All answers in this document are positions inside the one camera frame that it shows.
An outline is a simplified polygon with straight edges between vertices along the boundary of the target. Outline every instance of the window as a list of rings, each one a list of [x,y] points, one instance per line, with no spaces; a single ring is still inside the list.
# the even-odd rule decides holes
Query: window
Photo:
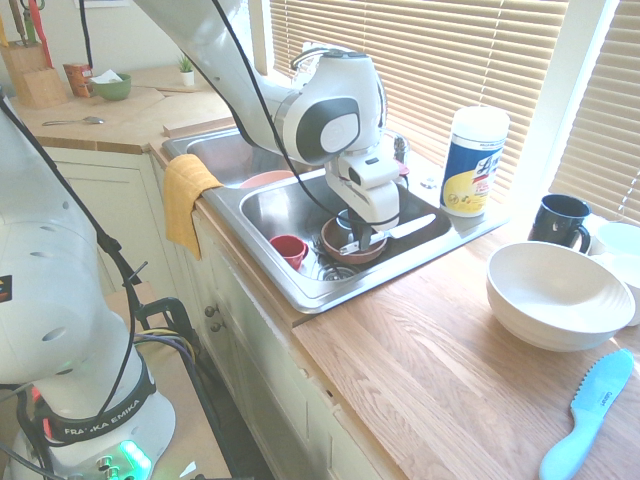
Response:
[[[621,0],[551,191],[640,225],[640,3]]]
[[[271,0],[276,70],[305,41],[369,54],[385,85],[391,129],[442,165],[453,114],[503,108],[511,128],[493,188],[504,201],[518,165],[567,1]]]

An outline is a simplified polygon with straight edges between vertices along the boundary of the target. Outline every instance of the knife block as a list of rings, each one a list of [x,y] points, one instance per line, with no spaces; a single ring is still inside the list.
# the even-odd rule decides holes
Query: knife block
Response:
[[[22,105],[48,108],[69,101],[58,72],[47,65],[40,43],[24,46],[9,42],[8,47],[0,46],[0,51]]]

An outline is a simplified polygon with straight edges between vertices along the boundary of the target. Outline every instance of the wall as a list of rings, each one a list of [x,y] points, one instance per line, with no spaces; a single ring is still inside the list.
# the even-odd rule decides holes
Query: wall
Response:
[[[137,5],[86,11],[95,75],[109,68],[126,72],[177,62],[178,47]],[[7,1],[0,2],[0,14],[7,38],[19,40]],[[66,84],[62,64],[86,62],[87,58],[80,10],[73,0],[47,0],[41,16],[54,67]],[[0,85],[13,93],[4,62],[0,62]]]

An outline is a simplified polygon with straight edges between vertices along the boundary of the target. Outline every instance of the blue knife handle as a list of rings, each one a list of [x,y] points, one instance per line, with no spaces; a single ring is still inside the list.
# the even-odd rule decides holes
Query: blue knife handle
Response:
[[[580,470],[604,418],[586,410],[571,409],[573,431],[556,443],[542,459],[540,480],[569,480]]]

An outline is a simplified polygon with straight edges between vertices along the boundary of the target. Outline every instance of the wipes container lid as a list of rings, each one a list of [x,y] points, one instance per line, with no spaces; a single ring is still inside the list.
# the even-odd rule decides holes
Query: wipes container lid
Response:
[[[495,107],[464,107],[453,115],[451,133],[467,140],[499,142],[509,133],[509,115]]]

